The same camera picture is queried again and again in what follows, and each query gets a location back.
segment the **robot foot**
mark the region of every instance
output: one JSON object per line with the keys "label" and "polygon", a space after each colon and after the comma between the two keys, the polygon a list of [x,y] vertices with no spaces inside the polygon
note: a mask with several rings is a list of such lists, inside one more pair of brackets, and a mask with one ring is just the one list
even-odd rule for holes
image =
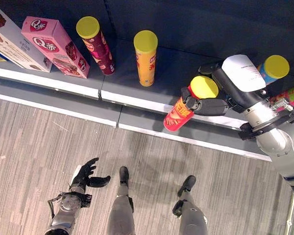
{"label": "robot foot", "polygon": [[129,174],[128,174],[127,167],[121,166],[119,174],[120,174],[120,184],[126,184],[128,186]]}
{"label": "robot foot", "polygon": [[196,183],[196,177],[194,175],[188,176],[186,180],[183,182],[183,185],[180,188],[180,190],[177,192],[177,196],[181,197],[183,191],[190,192],[195,183]]}

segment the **gray floor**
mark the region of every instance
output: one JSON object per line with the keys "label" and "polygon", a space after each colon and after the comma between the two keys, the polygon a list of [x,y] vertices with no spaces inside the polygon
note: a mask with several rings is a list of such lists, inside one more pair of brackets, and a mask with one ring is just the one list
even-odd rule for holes
{"label": "gray floor", "polygon": [[43,234],[48,199],[68,189],[77,165],[100,157],[104,188],[89,188],[75,235],[104,235],[121,165],[130,170],[137,235],[178,235],[171,211],[179,185],[192,195],[211,235],[280,235],[291,189],[260,160],[165,140],[0,100],[0,235]]}

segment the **store shelf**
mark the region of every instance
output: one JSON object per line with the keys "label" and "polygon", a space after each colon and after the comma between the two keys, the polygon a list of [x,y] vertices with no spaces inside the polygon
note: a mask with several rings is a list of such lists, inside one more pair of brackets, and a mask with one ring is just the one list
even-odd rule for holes
{"label": "store shelf", "polygon": [[117,126],[121,105],[0,79],[0,99]]}
{"label": "store shelf", "polygon": [[0,62],[0,78],[98,99],[104,76],[92,60],[87,79],[66,76],[54,65],[47,73],[22,69],[11,62]]}
{"label": "store shelf", "polygon": [[[138,81],[133,43],[125,40],[109,43],[117,66],[113,75],[105,76],[100,93],[102,99],[159,113],[171,110],[180,96],[181,87],[189,85],[200,65],[218,60],[159,47],[155,83],[143,87]],[[232,110],[224,117],[195,115],[193,119],[235,130],[246,123],[243,115]]]}
{"label": "store shelf", "polygon": [[119,128],[271,161],[255,140],[243,141],[235,130],[189,121],[179,131],[169,132],[163,126],[164,117],[162,114],[123,107]]}

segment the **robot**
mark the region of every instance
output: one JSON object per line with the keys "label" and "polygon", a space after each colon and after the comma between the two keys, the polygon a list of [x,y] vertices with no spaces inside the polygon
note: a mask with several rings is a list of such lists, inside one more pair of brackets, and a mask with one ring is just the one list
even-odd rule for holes
{"label": "robot", "polygon": [[[242,140],[256,138],[259,148],[270,156],[274,167],[294,191],[294,125],[288,122],[290,115],[282,116],[275,111],[283,106],[294,114],[294,109],[286,100],[270,105],[266,84],[246,55],[233,55],[223,61],[203,65],[198,71],[210,76],[226,93],[226,99],[197,100],[188,89],[182,88],[182,99],[186,106],[203,116],[225,115],[229,108],[243,113],[248,122],[241,126],[239,136]],[[97,160],[92,159],[82,166],[70,186],[70,192],[63,192],[49,200],[52,221],[45,235],[71,235],[80,208],[89,207],[91,202],[91,195],[85,194],[86,186],[99,188],[109,183],[110,176],[89,178],[95,169],[92,165]],[[128,197],[128,178],[127,168],[121,167],[120,187],[108,222],[109,235],[135,235],[134,207]],[[180,199],[172,210],[173,214],[181,216],[180,235],[207,234],[206,219],[190,195],[195,182],[194,176],[184,181],[178,192]],[[54,215],[52,202],[59,199],[60,209]],[[125,229],[117,233],[121,225]]]}

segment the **red chip can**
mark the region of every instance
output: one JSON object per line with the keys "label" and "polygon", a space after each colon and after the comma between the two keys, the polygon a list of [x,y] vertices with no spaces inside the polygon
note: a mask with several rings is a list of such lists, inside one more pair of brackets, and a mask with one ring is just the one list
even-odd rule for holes
{"label": "red chip can", "polygon": [[91,16],[83,17],[77,22],[76,31],[103,74],[113,74],[115,63],[98,20]]}

